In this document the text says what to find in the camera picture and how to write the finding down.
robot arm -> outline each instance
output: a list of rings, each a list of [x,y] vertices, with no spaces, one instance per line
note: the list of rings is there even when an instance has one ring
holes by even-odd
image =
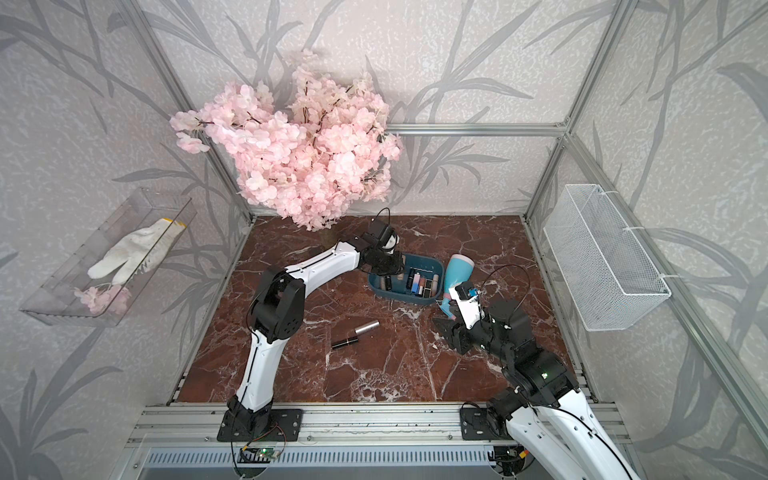
[[[227,402],[220,442],[264,433],[270,424],[273,384],[288,339],[304,319],[304,299],[342,273],[363,265],[377,275],[402,271],[398,237],[388,223],[376,218],[361,237],[288,267],[270,266],[261,275],[257,294],[247,312],[251,347],[243,381]]]
[[[519,303],[480,304],[480,293],[468,281],[472,266],[465,257],[451,259],[445,272],[450,297],[443,305],[450,318],[432,321],[457,353],[478,346],[502,361],[512,387],[488,402],[486,421],[493,436],[520,442],[557,480],[638,480],[594,417],[576,378],[554,353],[537,345]]]

cable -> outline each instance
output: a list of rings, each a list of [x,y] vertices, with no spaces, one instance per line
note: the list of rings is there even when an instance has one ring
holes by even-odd
[[[464,406],[466,406],[466,405],[471,405],[471,406],[475,407],[477,410],[482,410],[482,409],[480,408],[480,406],[477,403],[470,402],[470,401],[466,401],[466,402],[462,403],[462,406],[460,406],[458,408],[458,419],[462,421],[462,424],[464,422],[467,422],[467,425],[474,426],[474,424],[472,422],[469,422],[464,417]],[[490,433],[492,433],[499,440],[509,440],[509,439],[506,439],[506,438],[502,437],[501,435],[497,434],[496,432],[493,432],[492,430],[490,430]]]
[[[385,272],[385,273],[373,273],[371,270],[363,270],[359,266],[357,267],[357,269],[360,270],[363,273],[368,273],[368,274],[373,274],[373,275],[378,275],[378,276],[397,275],[397,274],[400,273],[399,270],[390,270],[389,272]]]
[[[386,224],[390,225],[392,222],[392,211],[389,209],[389,207],[384,207],[376,214],[376,216],[373,218],[374,220],[379,218],[379,215],[382,214],[382,212],[386,210]]]
[[[286,451],[286,447],[288,446],[288,437],[286,437],[286,433],[285,433],[285,431],[283,431],[283,428],[280,427],[280,425],[275,425],[275,426],[280,430],[280,433],[283,434],[283,449],[280,450],[280,453],[275,455],[275,458],[277,458],[277,457],[281,456],[283,454],[283,452]]]
[[[528,453],[528,455],[526,455],[526,456],[529,456],[529,455],[531,456],[531,463],[529,463],[526,466],[524,466],[523,469],[520,471],[520,473],[525,472],[526,470],[528,470],[531,467],[531,465],[533,465],[534,462],[536,462],[536,457],[531,455],[531,453]]]
[[[525,400],[528,403],[528,406],[530,406],[531,408],[533,408],[534,406],[537,406],[537,407],[543,407],[545,409],[558,410],[559,412],[567,413],[568,415],[570,415],[573,418],[575,418],[579,423],[581,423],[590,432],[590,434],[592,434],[596,439],[600,440],[603,443],[603,445],[605,445],[605,448],[608,449],[608,451],[611,452],[611,454],[613,454],[614,457],[616,457],[616,460],[619,462],[621,467],[624,469],[624,473],[627,474],[627,478],[632,480],[632,475],[630,474],[629,470],[627,469],[627,466],[621,460],[621,457],[619,456],[619,454],[617,454],[609,446],[609,444],[605,440],[603,440],[602,437],[600,437],[589,425],[584,423],[584,421],[582,419],[578,418],[578,416],[576,416],[575,414],[569,412],[568,410],[563,410],[563,409],[560,409],[558,407],[554,407],[554,406],[550,406],[550,405],[544,405],[543,403],[533,402],[527,396],[525,396],[522,392],[516,392],[516,393],[519,396],[521,396],[523,398],[523,400]]]
[[[230,438],[234,437],[234,433],[235,433],[235,416],[236,415],[234,414],[232,415],[232,425],[230,425]],[[234,442],[231,440],[230,440],[230,451],[232,452],[232,468],[235,469],[235,473],[237,473],[237,476],[239,476],[240,478],[243,478],[245,475],[237,467],[237,460],[235,459]]]
[[[499,271],[499,270],[501,270],[502,268],[506,268],[507,266],[516,266],[516,267],[517,267],[517,268],[519,268],[520,270],[524,271],[524,272],[525,272],[525,278],[528,280],[528,288],[529,288],[529,289],[531,288],[531,276],[528,274],[528,271],[525,269],[525,267],[524,267],[524,266],[521,266],[521,265],[518,265],[518,264],[516,264],[516,263],[507,263],[506,265],[502,265],[502,266],[500,266],[499,268],[497,268],[496,270],[493,270],[492,272],[490,272],[490,273],[488,274],[488,276],[485,278],[485,280],[483,280],[483,282],[482,282],[482,285],[480,286],[480,290],[483,290],[483,289],[485,288],[485,283],[486,283],[486,282],[488,282],[488,280],[491,278],[491,276],[492,276],[494,273],[498,272],[498,271]]]
[[[523,300],[525,300],[528,297],[528,294],[531,292],[531,275],[528,273],[528,270],[524,266],[518,265],[516,263],[507,263],[506,265],[500,266],[499,268],[497,268],[496,270],[493,270],[492,272],[490,272],[488,274],[488,276],[485,278],[485,280],[483,280],[482,285],[480,286],[480,290],[485,291],[485,283],[488,282],[488,280],[490,280],[491,276],[494,273],[496,273],[499,270],[501,270],[502,268],[506,268],[507,266],[516,266],[520,270],[524,271],[525,272],[525,279],[528,281],[528,287],[525,289],[525,295],[523,295],[522,299],[520,299],[520,302],[515,307],[515,309],[512,310],[512,313],[509,315],[509,317],[511,318],[515,314],[515,312],[517,312],[518,309],[522,306]]]
[[[249,440],[249,441],[248,441],[248,443],[247,443],[247,444],[245,444],[245,446],[244,446],[244,447],[243,447],[241,450],[244,452],[244,451],[245,451],[245,449],[247,449],[247,448],[250,446],[250,444],[251,444],[251,443],[253,443],[253,442],[258,442],[259,440],[263,439],[264,437],[266,437],[267,435],[269,435],[270,433],[272,433],[272,431],[273,431],[274,429],[276,429],[276,428],[278,428],[278,425],[277,425],[277,424],[273,425],[273,427],[272,427],[271,429],[267,430],[267,431],[266,431],[266,433],[264,433],[263,435],[261,435],[259,438],[257,438],[257,439],[253,439],[253,440]]]

black mounting plate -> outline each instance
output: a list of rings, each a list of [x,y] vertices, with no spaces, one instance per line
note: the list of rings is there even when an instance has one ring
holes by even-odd
[[[503,429],[500,435],[491,430],[488,423],[488,409],[464,406],[458,411],[458,418],[462,424],[462,439],[464,440],[512,440],[512,437]]]
[[[295,442],[299,439],[299,430],[301,430],[301,418],[304,411],[302,409],[278,409],[270,411],[270,420],[267,425],[277,425],[286,433],[286,442]],[[248,442],[249,433],[232,426],[234,417],[232,412],[227,410],[224,413],[224,419],[221,421],[221,428],[216,440],[218,442]],[[280,429],[273,429],[263,439],[265,442],[282,442],[283,433]]]

leaf pattern wallpaper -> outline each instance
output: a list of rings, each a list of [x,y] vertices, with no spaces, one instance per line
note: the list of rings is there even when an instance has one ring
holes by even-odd
[[[141,410],[165,403],[247,232],[205,156],[175,146],[177,110],[113,2],[0,4],[0,472],[107,478]],[[197,216],[114,328],[18,311],[137,187]]]
[[[390,121],[402,123],[562,122],[614,8],[613,0],[140,4],[196,106],[227,81],[264,81],[278,106],[289,104],[291,56],[310,48],[334,78],[369,71],[392,105]],[[520,190],[536,188],[554,139],[404,143],[388,200],[353,213],[520,214],[528,205]]]
[[[576,132],[768,392],[765,45],[768,2],[639,2]],[[565,155],[531,220],[598,398],[619,404],[656,478],[768,478],[667,306],[584,331],[541,228],[563,186],[585,181]]]

white wire basket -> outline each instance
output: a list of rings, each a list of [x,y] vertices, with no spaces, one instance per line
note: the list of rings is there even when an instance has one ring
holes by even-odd
[[[544,233],[588,331],[627,329],[670,297],[667,282],[599,185],[566,185]]]

